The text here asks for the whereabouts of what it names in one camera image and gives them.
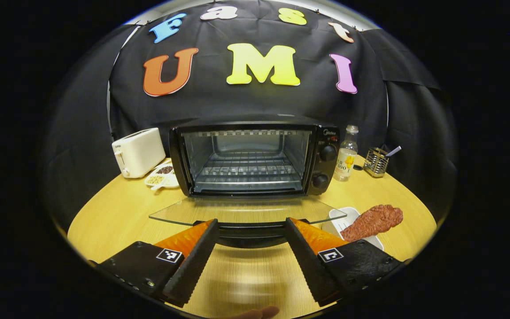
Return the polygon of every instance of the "letter m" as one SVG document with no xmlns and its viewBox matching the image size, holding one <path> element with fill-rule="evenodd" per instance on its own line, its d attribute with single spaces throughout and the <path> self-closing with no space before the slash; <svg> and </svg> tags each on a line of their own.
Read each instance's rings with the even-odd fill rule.
<svg viewBox="0 0 510 319">
<path fill-rule="evenodd" d="M 251 83 L 251 76 L 247 74 L 247 66 L 260 83 L 267 79 L 274 67 L 275 74 L 271 76 L 272 83 L 294 86 L 300 84 L 292 62 L 292 55 L 296 51 L 291 47 L 275 45 L 265 57 L 249 43 L 230 44 L 227 48 L 233 52 L 233 70 L 227 77 L 229 84 Z"/>
</svg>

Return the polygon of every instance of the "bottle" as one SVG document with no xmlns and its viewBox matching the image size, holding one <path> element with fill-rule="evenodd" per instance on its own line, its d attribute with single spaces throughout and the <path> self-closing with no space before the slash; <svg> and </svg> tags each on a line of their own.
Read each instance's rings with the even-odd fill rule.
<svg viewBox="0 0 510 319">
<path fill-rule="evenodd" d="M 340 182 L 345 182 L 352 175 L 355 157 L 358 154 L 358 143 L 356 142 L 358 132 L 358 127 L 355 125 L 346 127 L 346 139 L 340 145 L 334 170 L 334 178 Z"/>
</svg>

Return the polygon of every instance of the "utensil holder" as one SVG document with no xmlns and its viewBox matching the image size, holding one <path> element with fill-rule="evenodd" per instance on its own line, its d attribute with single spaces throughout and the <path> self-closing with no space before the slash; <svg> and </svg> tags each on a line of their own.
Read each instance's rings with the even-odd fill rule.
<svg viewBox="0 0 510 319">
<path fill-rule="evenodd" d="M 389 165 L 389 158 L 385 157 L 387 152 L 380 148 L 370 148 L 367 152 L 363 170 L 366 171 L 374 178 L 381 178 L 387 171 Z"/>
</svg>

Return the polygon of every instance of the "raw meat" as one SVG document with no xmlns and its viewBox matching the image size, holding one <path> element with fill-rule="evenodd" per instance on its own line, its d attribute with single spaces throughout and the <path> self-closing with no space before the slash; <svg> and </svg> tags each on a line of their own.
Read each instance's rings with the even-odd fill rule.
<svg viewBox="0 0 510 319">
<path fill-rule="evenodd" d="M 391 205 L 377 205 L 361 214 L 353 224 L 342 230 L 342 238 L 352 242 L 384 233 L 403 220 L 402 210 Z"/>
</svg>

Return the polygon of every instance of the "yellow letter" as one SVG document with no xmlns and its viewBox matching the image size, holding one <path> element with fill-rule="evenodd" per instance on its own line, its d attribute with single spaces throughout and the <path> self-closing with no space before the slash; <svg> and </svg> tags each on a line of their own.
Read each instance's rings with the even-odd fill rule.
<svg viewBox="0 0 510 319">
<path fill-rule="evenodd" d="M 296 51 L 291 47 L 275 45 L 265 57 L 249 43 L 230 44 L 227 48 L 233 52 L 233 69 L 231 75 L 227 77 L 228 84 L 251 83 L 251 76 L 247 75 L 247 66 L 260 83 L 267 79 L 271 69 L 275 67 L 275 74 L 271 77 L 272 83 L 294 86 L 300 84 L 292 62 L 292 55 Z"/>
<path fill-rule="evenodd" d="M 303 18 L 304 14 L 298 10 L 280 8 L 279 13 L 279 19 L 283 20 L 284 22 L 300 24 L 300 26 L 306 24 L 306 19 Z"/>
</svg>

